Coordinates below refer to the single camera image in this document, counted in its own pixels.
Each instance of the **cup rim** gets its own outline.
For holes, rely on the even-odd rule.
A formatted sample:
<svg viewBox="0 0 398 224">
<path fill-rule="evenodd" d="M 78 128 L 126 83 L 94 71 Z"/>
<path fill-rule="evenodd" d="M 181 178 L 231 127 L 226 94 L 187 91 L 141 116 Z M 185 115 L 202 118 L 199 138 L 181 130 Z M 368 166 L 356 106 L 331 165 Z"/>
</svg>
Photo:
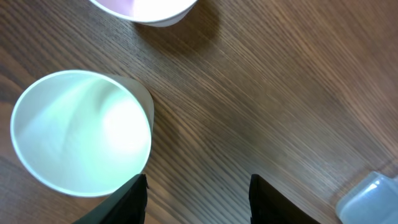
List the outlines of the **cup rim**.
<svg viewBox="0 0 398 224">
<path fill-rule="evenodd" d="M 178 13 L 175 13 L 174 15 L 171 15 L 169 17 L 165 17 L 163 19 L 156 19 L 156 20 L 137 20 L 137 19 L 135 19 L 135 18 L 133 18 L 131 16 L 125 16 L 125 15 L 122 15 L 120 13 L 117 13 L 115 11 L 110 10 L 107 7 L 103 6 L 101 3 L 99 3 L 97 0 L 90 0 L 90 1 L 95 6 L 97 6 L 98 8 L 104 10 L 105 12 L 107 12 L 107 13 L 113 15 L 113 16 L 119 17 L 121 19 L 129 20 L 129 21 L 132 21 L 132 22 L 155 23 L 155 22 L 163 22 L 163 21 L 172 19 L 173 17 L 176 17 L 176 16 L 180 15 L 181 13 L 185 12 L 187 9 L 190 9 L 198 0 L 193 0 L 192 3 L 188 7 L 186 7 L 185 9 L 182 9 L 181 11 L 179 11 Z"/>
<path fill-rule="evenodd" d="M 63 194 L 67 194 L 67 195 L 71 195 L 71 196 L 75 196 L 75 197 L 102 197 L 102 196 L 110 195 L 111 193 L 115 192 L 119 187 L 115 188 L 115 189 L 111 189 L 111 190 L 105 190 L 103 192 L 93 192 L 93 193 L 90 192 L 90 193 L 87 193 L 87 192 L 76 192 L 76 191 L 73 191 L 73 190 L 64 189 L 63 187 L 59 187 L 59 186 L 51 183 L 51 181 L 43 178 L 40 174 L 38 174 L 35 170 L 33 170 L 33 168 L 31 168 L 29 163 L 25 160 L 24 156 L 22 155 L 22 153 L 21 153 L 21 151 L 19 149 L 16 137 L 15 137 L 15 130 L 14 130 L 15 116 L 16 116 L 18 107 L 19 107 L 21 101 L 26 96 L 26 94 L 28 94 L 28 92 L 30 92 L 31 89 L 33 89 L 39 83 L 42 83 L 44 80 L 47 80 L 47 79 L 53 78 L 53 77 L 57 77 L 57 76 L 60 76 L 60 75 L 71 74 L 71 73 L 92 75 L 92 76 L 101 78 L 103 80 L 106 80 L 106 81 L 116 85 L 122 91 L 124 91 L 126 94 L 128 94 L 129 96 L 134 98 L 139 104 L 141 113 L 144 114 L 145 117 L 147 118 L 146 119 L 146 124 L 148 125 L 149 136 L 152 138 L 152 133 L 150 131 L 150 124 L 149 124 L 149 119 L 150 118 L 148 118 L 147 114 L 145 113 L 145 110 L 143 109 L 143 107 L 140 104 L 140 102 L 138 101 L 138 99 L 126 87 L 124 87 L 122 84 L 118 83 L 117 81 L 113 80 L 112 78 L 110 78 L 110 77 L 108 77 L 106 75 L 100 74 L 100 73 L 91 72 L 91 71 L 87 71 L 87 70 L 62 70 L 62 71 L 51 73 L 49 75 L 46 75 L 46 76 L 36 80 L 18 98 L 17 103 L 15 104 L 14 109 L 12 110 L 11 121 L 10 121 L 10 134 L 11 134 L 12 146 L 14 147 L 14 150 L 15 150 L 15 152 L 17 154 L 18 159 L 21 161 L 21 163 L 24 165 L 24 167 L 29 171 L 29 173 L 32 174 L 38 181 L 40 181 L 41 183 L 43 183 L 47 187 L 49 187 L 49 188 L 51 188 L 53 190 L 56 190 L 57 192 L 61 192 Z M 144 168 L 145 168 L 145 166 L 146 166 L 146 164 L 148 162 L 148 158 L 149 158 L 149 155 L 150 155 L 150 150 L 152 148 L 151 146 L 152 146 L 152 141 L 149 141 L 149 147 L 148 147 L 148 149 L 146 149 L 147 150 L 147 155 L 146 155 L 145 163 L 142 166 L 142 169 L 141 169 L 141 171 L 139 173 L 142 173 L 142 171 L 144 170 Z"/>
</svg>

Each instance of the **translucent blue object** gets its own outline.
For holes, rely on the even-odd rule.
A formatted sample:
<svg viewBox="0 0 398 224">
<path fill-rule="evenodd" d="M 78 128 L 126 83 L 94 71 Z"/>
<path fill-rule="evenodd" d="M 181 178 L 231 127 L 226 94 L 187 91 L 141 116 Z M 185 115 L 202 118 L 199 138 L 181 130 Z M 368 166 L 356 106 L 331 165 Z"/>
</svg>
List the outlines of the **translucent blue object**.
<svg viewBox="0 0 398 224">
<path fill-rule="evenodd" d="M 397 224 L 398 177 L 371 172 L 336 206 L 344 224 Z"/>
</svg>

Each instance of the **cup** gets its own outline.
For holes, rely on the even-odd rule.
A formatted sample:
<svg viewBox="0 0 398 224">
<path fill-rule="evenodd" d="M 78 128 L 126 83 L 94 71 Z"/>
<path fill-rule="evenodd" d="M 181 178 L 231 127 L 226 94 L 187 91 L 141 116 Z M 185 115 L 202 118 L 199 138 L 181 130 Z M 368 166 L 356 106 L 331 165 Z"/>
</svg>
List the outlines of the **cup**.
<svg viewBox="0 0 398 224">
<path fill-rule="evenodd" d="M 114 16 L 140 24 L 167 27 L 180 21 L 197 0 L 90 0 Z"/>
<path fill-rule="evenodd" d="M 18 158 L 39 181 L 78 197 L 113 193 L 150 153 L 154 103 L 136 80 L 66 70 L 33 83 L 11 115 Z"/>
</svg>

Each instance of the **white cup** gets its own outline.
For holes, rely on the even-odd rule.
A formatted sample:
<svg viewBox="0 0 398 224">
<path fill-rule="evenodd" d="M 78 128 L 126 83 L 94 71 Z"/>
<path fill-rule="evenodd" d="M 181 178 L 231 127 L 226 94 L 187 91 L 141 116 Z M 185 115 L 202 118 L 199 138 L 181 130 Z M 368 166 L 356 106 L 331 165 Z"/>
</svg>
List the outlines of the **white cup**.
<svg viewBox="0 0 398 224">
<path fill-rule="evenodd" d="M 113 193 L 144 169 L 154 103 L 139 82 L 83 70 L 37 80 L 18 99 L 11 140 L 26 169 L 59 192 Z"/>
<path fill-rule="evenodd" d="M 100 9 L 140 24 L 166 27 L 180 21 L 197 0 L 90 0 Z"/>
</svg>

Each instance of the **wood grain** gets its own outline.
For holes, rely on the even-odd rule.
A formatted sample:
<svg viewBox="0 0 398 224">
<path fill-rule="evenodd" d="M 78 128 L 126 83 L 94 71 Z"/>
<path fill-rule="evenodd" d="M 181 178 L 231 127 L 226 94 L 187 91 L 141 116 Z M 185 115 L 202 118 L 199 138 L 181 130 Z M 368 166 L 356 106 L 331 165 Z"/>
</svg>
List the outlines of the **wood grain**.
<svg viewBox="0 0 398 224">
<path fill-rule="evenodd" d="M 398 2 L 199 0 L 153 28 L 89 1 L 0 0 L 0 223 L 70 223 L 19 163 L 9 117 L 36 79 L 86 69 L 155 100 L 148 220 L 248 223 L 260 174 L 320 223 L 370 170 L 398 174 Z"/>
</svg>

